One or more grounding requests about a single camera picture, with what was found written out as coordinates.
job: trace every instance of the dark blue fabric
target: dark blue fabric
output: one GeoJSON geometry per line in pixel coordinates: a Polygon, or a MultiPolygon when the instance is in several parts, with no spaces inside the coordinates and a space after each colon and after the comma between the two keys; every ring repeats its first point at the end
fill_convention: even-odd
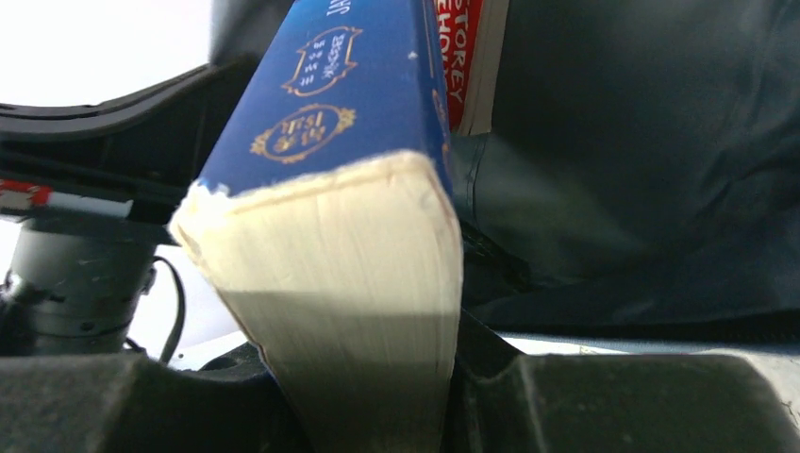
{"type": "Polygon", "coordinates": [[[454,143],[540,287],[483,322],[800,310],[800,2],[511,0],[492,133],[454,143]]]}

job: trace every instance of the red book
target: red book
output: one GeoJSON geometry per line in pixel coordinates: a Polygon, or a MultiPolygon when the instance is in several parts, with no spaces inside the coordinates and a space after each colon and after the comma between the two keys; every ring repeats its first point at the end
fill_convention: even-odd
{"type": "Polygon", "coordinates": [[[451,129],[458,128],[464,115],[482,7],[483,0],[436,0],[451,129]]]}

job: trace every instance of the white background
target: white background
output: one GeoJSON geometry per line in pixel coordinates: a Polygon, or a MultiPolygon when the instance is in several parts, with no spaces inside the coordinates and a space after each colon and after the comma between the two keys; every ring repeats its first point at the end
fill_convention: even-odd
{"type": "MultiPolygon", "coordinates": [[[[210,0],[7,0],[0,2],[0,103],[93,105],[207,62],[210,0]]],[[[0,222],[0,274],[19,227],[0,222]]],[[[208,284],[175,247],[160,255],[178,268],[189,302],[179,350],[237,329],[208,284]]],[[[143,297],[130,337],[160,353],[175,319],[169,271],[143,297]]]]}

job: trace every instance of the gold emblem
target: gold emblem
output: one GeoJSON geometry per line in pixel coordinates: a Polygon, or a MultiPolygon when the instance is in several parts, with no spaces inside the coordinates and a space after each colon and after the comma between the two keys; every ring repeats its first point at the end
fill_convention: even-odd
{"type": "Polygon", "coordinates": [[[362,30],[352,26],[331,28],[300,48],[300,61],[291,80],[281,85],[290,94],[306,97],[324,92],[358,66],[350,60],[353,39],[362,30]]]}
{"type": "Polygon", "coordinates": [[[330,143],[356,121],[356,111],[311,104],[258,135],[250,152],[281,163],[295,163],[330,143]]]}

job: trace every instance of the blue book cover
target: blue book cover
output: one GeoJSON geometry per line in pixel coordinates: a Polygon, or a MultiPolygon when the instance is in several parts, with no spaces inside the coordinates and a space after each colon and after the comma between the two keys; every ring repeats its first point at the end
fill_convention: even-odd
{"type": "Polygon", "coordinates": [[[227,196],[392,150],[447,176],[433,0],[296,0],[201,172],[227,196]]]}
{"type": "Polygon", "coordinates": [[[170,224],[319,451],[439,451],[463,261],[433,2],[296,0],[170,224]]]}

